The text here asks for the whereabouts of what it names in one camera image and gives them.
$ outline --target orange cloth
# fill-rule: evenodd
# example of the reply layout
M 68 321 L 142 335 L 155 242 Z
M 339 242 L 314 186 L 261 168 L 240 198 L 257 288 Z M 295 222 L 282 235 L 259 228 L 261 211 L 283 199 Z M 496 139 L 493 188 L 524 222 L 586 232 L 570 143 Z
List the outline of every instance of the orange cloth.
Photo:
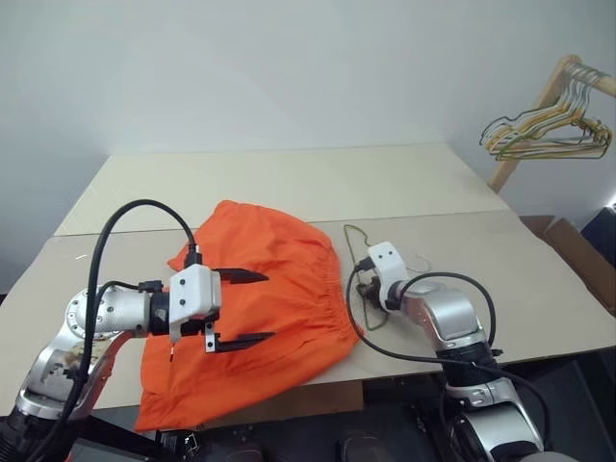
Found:
M 252 348 L 205 354 L 185 337 L 169 362 L 167 336 L 148 337 L 141 363 L 137 431 L 190 427 L 273 397 L 345 358 L 357 342 L 329 238 L 282 212 L 220 202 L 195 234 L 210 268 L 241 267 L 269 281 L 223 284 L 220 339 L 276 332 Z M 186 254 L 169 261 L 182 268 Z

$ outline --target cardboard box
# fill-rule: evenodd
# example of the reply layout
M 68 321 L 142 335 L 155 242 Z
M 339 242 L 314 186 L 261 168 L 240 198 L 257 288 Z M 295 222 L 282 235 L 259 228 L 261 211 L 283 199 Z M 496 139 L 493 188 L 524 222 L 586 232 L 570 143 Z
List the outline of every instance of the cardboard box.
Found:
M 548 243 L 584 281 L 588 290 L 616 317 L 616 269 L 566 219 L 520 217 L 538 238 Z

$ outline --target wooden table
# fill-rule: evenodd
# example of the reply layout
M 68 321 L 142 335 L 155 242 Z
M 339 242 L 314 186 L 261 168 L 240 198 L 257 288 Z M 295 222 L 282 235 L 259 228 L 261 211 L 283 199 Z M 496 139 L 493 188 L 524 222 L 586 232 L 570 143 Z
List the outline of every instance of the wooden table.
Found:
M 39 350 L 60 327 L 67 302 L 86 285 L 97 238 L 93 233 L 119 205 L 140 197 L 164 201 L 192 227 L 223 198 L 260 203 L 315 221 L 340 255 L 344 280 L 351 262 L 343 224 L 358 224 L 372 242 L 391 241 L 407 259 L 421 254 L 433 270 L 463 272 L 484 284 L 496 303 L 496 346 L 504 349 L 501 361 L 615 343 L 614 319 L 573 271 L 445 145 L 114 156 L 2 306 L 5 325 L 12 326 L 0 338 L 0 347 L 11 353 L 0 358 L 3 371 L 11 371 L 0 380 L 5 413 Z M 122 232 L 114 233 L 106 247 L 100 280 L 167 280 L 172 271 L 166 260 L 185 240 L 175 227 L 152 210 L 123 218 L 117 228 Z M 361 248 L 360 240 L 355 244 Z M 487 325 L 480 295 L 459 287 Z M 359 315 L 354 301 L 353 310 Z M 400 352 L 433 354 L 421 329 L 398 317 L 371 333 L 371 339 Z M 142 348 L 143 340 L 132 340 L 122 348 L 97 407 L 139 403 Z M 387 358 L 360 344 L 346 360 L 309 383 L 438 369 Z

